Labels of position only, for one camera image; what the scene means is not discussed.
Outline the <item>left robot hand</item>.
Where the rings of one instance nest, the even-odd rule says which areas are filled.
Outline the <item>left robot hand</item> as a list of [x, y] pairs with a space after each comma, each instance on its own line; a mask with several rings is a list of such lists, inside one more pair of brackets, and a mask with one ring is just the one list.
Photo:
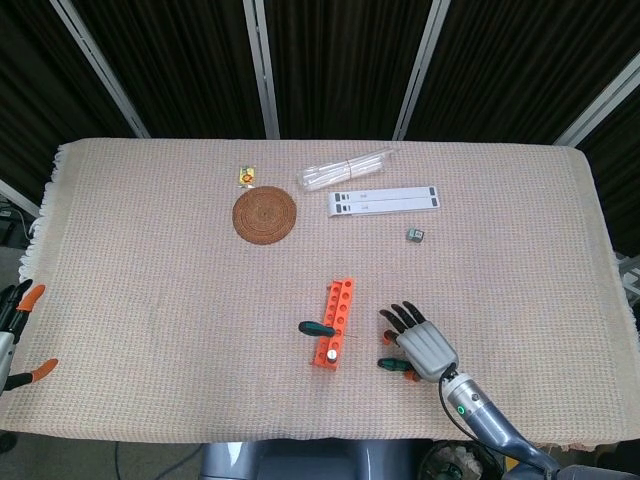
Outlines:
[[46, 289], [42, 284], [35, 287], [32, 284], [33, 280], [27, 279], [1, 291], [1, 393], [38, 382], [58, 365], [58, 360], [51, 358], [35, 370], [10, 373], [16, 347], [29, 316]]

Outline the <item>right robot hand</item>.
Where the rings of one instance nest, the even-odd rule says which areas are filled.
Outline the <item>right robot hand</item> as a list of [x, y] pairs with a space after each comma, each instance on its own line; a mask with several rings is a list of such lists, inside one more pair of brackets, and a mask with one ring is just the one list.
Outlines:
[[421, 379], [438, 383], [449, 367], [458, 365], [453, 346], [411, 302], [392, 304], [379, 314], [391, 325], [390, 341], [404, 352]]

